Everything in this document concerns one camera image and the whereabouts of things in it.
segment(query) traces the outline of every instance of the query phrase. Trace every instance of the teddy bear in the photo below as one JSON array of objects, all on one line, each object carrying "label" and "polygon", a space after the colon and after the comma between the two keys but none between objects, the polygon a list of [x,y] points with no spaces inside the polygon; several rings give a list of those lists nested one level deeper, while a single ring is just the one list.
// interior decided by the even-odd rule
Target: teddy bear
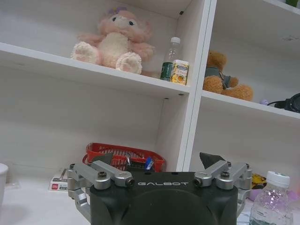
[{"label": "teddy bear", "polygon": [[142,60],[154,54],[154,47],[146,43],[152,35],[150,24],[127,10],[105,16],[98,30],[99,35],[79,35],[72,59],[140,74]]},{"label": "teddy bear", "polygon": [[225,76],[223,74],[226,63],[227,57],[224,54],[209,51],[203,90],[251,101],[253,98],[251,87],[239,84],[239,80],[236,77]]}]

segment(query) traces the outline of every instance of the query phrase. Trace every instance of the metal bracket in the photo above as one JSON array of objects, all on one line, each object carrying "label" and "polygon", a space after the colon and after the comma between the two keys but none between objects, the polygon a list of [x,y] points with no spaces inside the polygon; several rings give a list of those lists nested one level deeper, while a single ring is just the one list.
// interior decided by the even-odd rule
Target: metal bracket
[{"label": "metal bracket", "polygon": [[81,188],[105,190],[111,186],[111,180],[119,187],[131,187],[135,180],[127,171],[118,170],[102,161],[95,161],[89,165],[71,164],[67,171],[68,195],[75,200],[78,211],[90,222],[90,205],[86,193]]},{"label": "metal bracket", "polygon": [[220,160],[211,165],[204,171],[195,172],[194,183],[198,187],[207,187],[211,185],[211,181],[221,172],[228,169],[228,163]]},{"label": "metal bracket", "polygon": [[194,184],[197,187],[207,187],[215,178],[218,188],[231,190],[238,188],[237,216],[245,207],[245,200],[250,195],[252,185],[252,169],[246,163],[230,163],[220,160],[208,167],[205,171],[195,172]]}]

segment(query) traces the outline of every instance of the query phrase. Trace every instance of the brown teddy bear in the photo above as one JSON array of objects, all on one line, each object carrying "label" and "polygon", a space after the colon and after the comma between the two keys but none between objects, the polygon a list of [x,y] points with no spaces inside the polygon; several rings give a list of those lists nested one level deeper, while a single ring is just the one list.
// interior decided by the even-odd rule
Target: brown teddy bear
[{"label": "brown teddy bear", "polygon": [[238,78],[223,74],[226,62],[227,58],[224,54],[209,51],[203,90],[251,101],[253,98],[251,87],[244,84],[238,85]]}]

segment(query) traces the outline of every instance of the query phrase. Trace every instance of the green bottle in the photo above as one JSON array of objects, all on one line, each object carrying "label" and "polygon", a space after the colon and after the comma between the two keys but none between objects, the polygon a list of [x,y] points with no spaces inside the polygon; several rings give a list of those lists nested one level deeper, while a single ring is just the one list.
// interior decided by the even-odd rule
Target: green bottle
[{"label": "green bottle", "polygon": [[164,81],[170,81],[171,71],[174,60],[180,60],[180,38],[172,37],[171,46],[165,55],[164,63],[161,69],[160,79]]},{"label": "green bottle", "polygon": [[286,0],[286,4],[297,7],[298,0]]}]

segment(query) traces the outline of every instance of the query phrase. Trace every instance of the white shelf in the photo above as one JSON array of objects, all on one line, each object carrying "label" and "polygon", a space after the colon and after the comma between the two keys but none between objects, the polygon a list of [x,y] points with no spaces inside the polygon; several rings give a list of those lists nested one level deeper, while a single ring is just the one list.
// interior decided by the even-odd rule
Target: white shelf
[{"label": "white shelf", "polygon": [[171,18],[177,19],[180,16],[180,12],[184,11],[192,0],[117,0],[134,7],[142,8],[147,11],[152,11],[165,15]]},{"label": "white shelf", "polygon": [[300,56],[300,9],[278,0],[217,1],[214,33]]},{"label": "white shelf", "polygon": [[190,90],[188,86],[5,43],[0,43],[0,66],[155,98],[186,95]]},{"label": "white shelf", "polygon": [[277,109],[209,91],[202,91],[201,107],[209,110],[237,115],[245,119],[281,122],[286,125],[300,125],[300,113]]}]

